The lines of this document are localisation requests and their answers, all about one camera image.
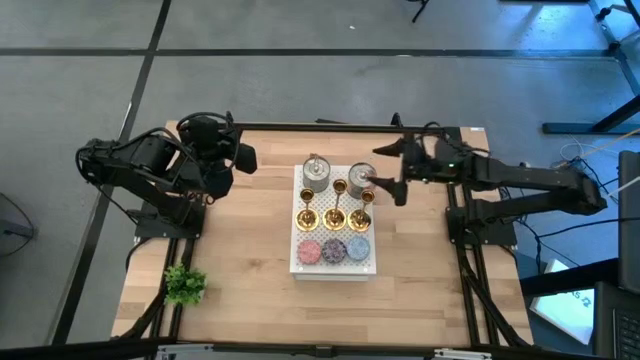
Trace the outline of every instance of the wooden tabletop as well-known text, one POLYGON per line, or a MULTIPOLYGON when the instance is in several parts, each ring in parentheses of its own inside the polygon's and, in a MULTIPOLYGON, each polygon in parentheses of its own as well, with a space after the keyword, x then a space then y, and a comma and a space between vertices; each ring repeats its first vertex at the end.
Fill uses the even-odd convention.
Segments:
MULTIPOLYGON (((174 129, 175 123, 168 128, 174 129)), ((462 137, 487 148, 481 128, 462 137)), ((296 281, 289 273, 293 166, 310 153, 332 165, 371 163, 381 177, 397 176, 397 158, 371 149, 398 134, 246 131, 242 141, 258 156, 258 171, 234 170, 229 195, 207 210, 192 267, 207 274, 203 301, 183 312, 179 338, 289 344, 464 346, 469 344, 455 249, 449 242, 445 185, 412 182, 407 205, 396 207, 376 190, 378 273, 368 282, 296 281)), ((434 139, 426 139, 433 153, 434 139)), ((474 194, 497 200, 497 192, 474 194)), ((154 239, 131 259, 113 335, 128 330, 158 291, 167 250, 154 239)), ((497 246, 483 248, 491 295, 509 323, 531 342, 513 258, 497 246)), ((165 310, 167 333, 171 308, 165 310)), ((481 339, 487 341, 476 299, 481 339)))

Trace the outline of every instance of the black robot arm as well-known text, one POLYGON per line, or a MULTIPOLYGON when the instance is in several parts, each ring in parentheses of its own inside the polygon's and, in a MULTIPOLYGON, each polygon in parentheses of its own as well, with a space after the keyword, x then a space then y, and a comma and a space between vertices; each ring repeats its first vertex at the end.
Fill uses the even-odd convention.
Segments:
MULTIPOLYGON (((122 144, 93 139, 77 151, 76 165, 89 183, 99 188, 123 187, 143 199, 142 211, 127 211, 139 227, 150 220, 169 229, 199 233, 202 199, 226 196, 233 183, 231 169, 253 173, 256 154, 240 142, 230 113, 192 114, 178 122, 177 130, 180 139, 165 128, 149 130, 122 144), (217 119, 224 120, 225 126, 217 119)), ((167 233, 162 228, 159 236, 167 233)))
POLYGON ((508 166, 497 159, 467 151, 464 143, 441 137, 431 157, 424 149, 422 135, 405 134, 394 144, 374 149, 387 156, 402 157, 400 178, 371 177, 372 183, 387 190, 397 206, 407 199, 407 182, 463 184, 470 190, 486 191, 515 187, 545 191, 498 202, 469 199, 465 206, 467 224, 492 222, 499 218, 521 216, 552 210, 591 215, 607 207, 598 185, 583 172, 568 169, 536 169, 508 166))

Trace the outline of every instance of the gold cup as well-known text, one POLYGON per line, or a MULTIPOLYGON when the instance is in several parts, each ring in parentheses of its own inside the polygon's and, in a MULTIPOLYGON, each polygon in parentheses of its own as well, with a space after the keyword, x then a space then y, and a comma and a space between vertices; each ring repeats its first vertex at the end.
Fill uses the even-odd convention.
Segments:
POLYGON ((309 203, 313 200, 314 192, 311 189, 302 189, 300 191, 300 199, 305 204, 304 210, 300 210, 296 215, 296 226, 304 232, 312 231, 318 226, 320 217, 318 213, 309 209, 309 203))
POLYGON ((337 231, 344 227, 347 223, 347 216, 342 209, 338 208, 340 203, 340 195, 347 191, 347 182, 338 179, 333 182, 333 191, 336 193, 336 206, 331 209, 327 209, 322 216, 322 222, 327 229, 337 231))
POLYGON ((365 232, 371 226, 371 216, 365 211, 367 205, 375 200, 376 194, 371 190, 364 190, 360 195, 362 209, 353 210, 347 219, 349 227, 357 232, 365 232))

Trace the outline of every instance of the concrete floor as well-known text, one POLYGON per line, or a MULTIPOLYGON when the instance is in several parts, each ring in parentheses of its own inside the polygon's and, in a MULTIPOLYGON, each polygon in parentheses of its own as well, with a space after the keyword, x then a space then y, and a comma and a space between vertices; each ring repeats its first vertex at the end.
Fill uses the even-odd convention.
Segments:
MULTIPOLYGON (((161 3, 3 1, 0 47, 146 48, 161 3)), ((416 10, 416 4, 400 0, 174 0, 159 47, 592 50, 607 46, 589 6, 583 4, 433 0, 412 25, 416 10)), ((615 16, 611 28, 616 36, 633 29, 628 18, 615 16)), ((634 70, 640 69, 635 44, 625 44, 634 70)), ((135 56, 0 56, 0 191, 23 206, 39 228, 36 240, 23 251, 0 258, 1 348, 48 341, 96 195, 77 174, 74 151, 93 137, 117 137, 141 63, 142 58, 135 56)), ((632 96, 617 62, 607 58, 156 57, 133 134, 206 110, 230 110, 242 122, 324 118, 358 124, 386 124, 397 111, 406 124, 438 121, 485 127, 493 156, 511 164, 528 161, 546 167, 560 159, 560 147, 573 139, 542 135, 541 123, 597 121, 632 96)), ((592 145, 611 140, 577 139, 592 145)), ((640 151, 640 142, 626 140, 611 149, 640 151)), ((567 154, 575 151, 569 148, 567 154)), ((603 181, 617 176, 615 153, 601 152, 588 161, 603 181)), ((140 204, 124 191, 117 190, 114 197, 125 207, 140 204)), ((617 207, 611 203, 588 220, 549 213, 530 217, 529 224, 546 233, 616 216, 617 207)), ((526 230, 516 230, 519 270, 521 276, 530 275, 532 268, 525 264, 535 255, 535 243, 526 230)), ((547 243, 586 264, 615 256, 615 234, 615 225, 609 224, 576 230, 547 243)), ((133 225, 111 207, 70 341, 108 338, 132 236, 133 225)), ((3 242, 0 253, 15 245, 15 239, 3 242)), ((543 250, 543 260, 552 255, 543 250)), ((546 329, 539 319, 532 321, 537 344, 588 350, 546 329)))

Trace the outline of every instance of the green plant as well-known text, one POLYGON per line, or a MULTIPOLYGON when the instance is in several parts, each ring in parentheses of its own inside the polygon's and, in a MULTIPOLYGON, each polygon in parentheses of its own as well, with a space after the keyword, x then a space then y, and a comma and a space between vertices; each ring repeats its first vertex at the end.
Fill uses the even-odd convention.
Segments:
POLYGON ((206 275, 198 270, 187 270, 184 265, 170 266, 164 272, 167 284, 165 301, 169 304, 195 305, 205 288, 206 275))

